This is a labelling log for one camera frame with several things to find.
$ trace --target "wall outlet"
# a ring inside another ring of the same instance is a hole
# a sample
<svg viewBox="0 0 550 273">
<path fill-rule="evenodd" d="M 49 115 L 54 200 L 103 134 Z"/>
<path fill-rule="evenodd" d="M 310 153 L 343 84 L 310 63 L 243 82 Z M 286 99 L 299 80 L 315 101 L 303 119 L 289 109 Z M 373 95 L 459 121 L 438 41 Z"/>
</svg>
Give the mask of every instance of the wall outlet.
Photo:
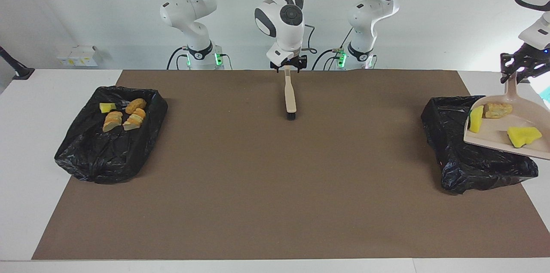
<svg viewBox="0 0 550 273">
<path fill-rule="evenodd" d="M 95 46 L 76 46 L 61 50 L 57 60 L 66 67 L 97 67 L 100 59 Z"/>
</svg>

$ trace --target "black cable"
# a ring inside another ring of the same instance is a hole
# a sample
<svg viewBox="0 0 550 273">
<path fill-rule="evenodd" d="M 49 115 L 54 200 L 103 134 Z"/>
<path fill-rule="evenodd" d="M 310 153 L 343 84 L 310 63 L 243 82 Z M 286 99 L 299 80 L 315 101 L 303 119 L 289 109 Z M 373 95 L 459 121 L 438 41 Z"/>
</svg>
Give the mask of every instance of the black cable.
<svg viewBox="0 0 550 273">
<path fill-rule="evenodd" d="M 220 54 L 220 57 L 227 57 L 227 59 L 229 60 L 229 67 L 232 70 L 233 69 L 233 64 L 231 63 L 231 57 L 228 54 Z"/>
<path fill-rule="evenodd" d="M 313 32 L 315 31 L 315 26 L 310 26 L 310 25 L 304 25 L 308 28 L 311 28 L 311 32 L 310 32 L 310 36 L 308 38 L 308 47 L 307 48 L 302 48 L 302 50 L 304 50 L 305 52 L 310 52 L 311 54 L 317 54 L 318 51 L 316 48 L 312 48 L 311 45 L 310 45 L 310 42 L 311 42 L 311 36 L 313 35 Z"/>
<path fill-rule="evenodd" d="M 350 28 L 350 30 L 348 31 L 348 34 L 347 34 L 346 37 L 344 38 L 344 42 L 342 42 L 342 44 L 340 45 L 340 48 L 344 47 L 344 44 L 345 44 L 346 40 L 348 40 L 349 35 L 351 34 L 352 31 L 353 31 L 353 27 Z M 338 57 L 338 53 L 334 54 L 334 57 L 333 57 L 334 60 L 336 60 L 337 57 Z M 330 66 L 328 67 L 329 70 L 330 70 L 330 68 L 332 68 L 332 63 L 334 62 L 334 60 L 332 60 L 332 61 L 330 62 Z"/>
<path fill-rule="evenodd" d="M 338 58 L 335 58 L 335 57 L 329 57 L 329 58 L 327 59 L 327 61 L 324 62 L 323 71 L 325 71 L 326 68 L 327 68 L 328 60 L 332 60 L 332 62 L 334 62 L 334 60 L 337 60 L 337 59 L 338 59 Z"/>
<path fill-rule="evenodd" d="M 185 57 L 185 58 L 187 58 L 187 55 L 183 54 L 183 55 L 177 56 L 177 58 L 175 59 L 175 67 L 176 67 L 176 69 L 178 69 L 178 70 L 179 70 L 179 58 L 180 58 L 180 57 Z"/>
<path fill-rule="evenodd" d="M 168 60 L 168 64 L 166 65 L 166 69 L 169 70 L 170 69 L 170 64 L 171 64 L 171 60 L 174 58 L 175 54 L 177 52 L 179 52 L 180 50 L 183 50 L 183 48 L 181 47 L 178 47 L 177 50 L 175 50 L 172 55 L 170 56 L 170 59 Z"/>
<path fill-rule="evenodd" d="M 317 63 L 319 62 L 319 60 L 321 59 L 321 57 L 324 56 L 324 54 L 327 54 L 327 53 L 330 53 L 332 52 L 331 49 L 328 49 L 328 50 L 325 50 L 324 52 L 321 53 L 321 55 L 319 55 L 319 57 L 317 57 L 317 59 L 315 60 L 315 62 L 313 63 L 313 67 L 311 68 L 311 71 L 314 71 L 315 70 L 315 66 L 317 65 Z"/>
</svg>

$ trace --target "black stand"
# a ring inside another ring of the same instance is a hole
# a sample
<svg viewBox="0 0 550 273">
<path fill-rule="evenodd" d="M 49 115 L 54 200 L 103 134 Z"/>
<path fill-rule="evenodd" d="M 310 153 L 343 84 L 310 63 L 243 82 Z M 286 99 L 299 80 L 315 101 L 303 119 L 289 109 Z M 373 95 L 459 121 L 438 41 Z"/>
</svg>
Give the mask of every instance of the black stand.
<svg viewBox="0 0 550 273">
<path fill-rule="evenodd" d="M 528 77 L 538 77 L 550 71 L 550 50 L 536 49 L 524 43 L 514 54 L 501 54 L 501 83 L 506 83 L 510 76 L 517 71 L 517 82 Z"/>
<path fill-rule="evenodd" d="M 277 70 L 277 73 L 279 73 L 279 69 L 285 65 L 296 67 L 298 69 L 298 73 L 300 73 L 301 69 L 305 69 L 306 67 L 308 67 L 308 56 L 296 56 L 291 60 L 287 60 L 286 62 L 282 63 L 280 67 L 277 67 L 276 64 L 271 63 L 270 68 Z"/>
<path fill-rule="evenodd" d="M 0 46 L 0 56 L 4 58 L 4 60 L 10 66 L 12 66 L 13 70 L 15 71 L 15 75 L 13 77 L 14 80 L 26 80 L 33 74 L 35 70 L 34 68 L 26 67 L 24 64 L 15 60 L 15 58 L 10 56 L 8 52 L 6 52 L 4 48 L 2 48 L 2 46 Z"/>
</svg>

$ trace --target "white wall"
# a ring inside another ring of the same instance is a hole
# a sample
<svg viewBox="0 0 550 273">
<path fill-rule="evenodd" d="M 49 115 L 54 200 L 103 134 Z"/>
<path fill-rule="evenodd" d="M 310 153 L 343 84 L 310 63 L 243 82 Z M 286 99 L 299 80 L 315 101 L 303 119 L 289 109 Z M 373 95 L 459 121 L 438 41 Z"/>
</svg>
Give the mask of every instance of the white wall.
<svg viewBox="0 0 550 273">
<path fill-rule="evenodd" d="M 273 41 L 253 21 L 261 1 L 218 0 L 218 10 L 200 20 L 237 69 L 269 68 L 265 52 Z M 306 0 L 306 21 L 318 27 L 312 45 L 340 45 L 349 30 L 346 11 L 358 1 Z M 499 54 L 514 52 L 517 35 L 540 17 L 513 0 L 399 1 L 399 13 L 378 25 L 377 67 L 497 71 Z M 185 43 L 181 32 L 161 22 L 164 2 L 0 0 L 0 44 L 34 67 L 60 67 L 56 46 L 81 44 L 99 48 L 104 68 L 162 69 Z"/>
</svg>

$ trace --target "white table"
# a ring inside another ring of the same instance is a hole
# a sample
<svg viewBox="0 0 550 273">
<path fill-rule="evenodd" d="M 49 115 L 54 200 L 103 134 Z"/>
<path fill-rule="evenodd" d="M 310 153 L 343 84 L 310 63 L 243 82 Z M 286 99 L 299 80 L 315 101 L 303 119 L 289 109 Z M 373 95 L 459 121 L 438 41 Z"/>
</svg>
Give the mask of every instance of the white table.
<svg viewBox="0 0 550 273">
<path fill-rule="evenodd" d="M 550 273 L 544 259 L 342 259 L 302 261 L 30 261 L 70 175 L 53 156 L 74 117 L 98 86 L 121 71 L 37 70 L 0 95 L 0 273 Z M 500 95 L 498 73 L 465 71 L 472 95 Z M 522 96 L 540 104 L 528 84 Z M 550 162 L 536 160 L 539 177 L 523 183 L 550 229 Z"/>
</svg>

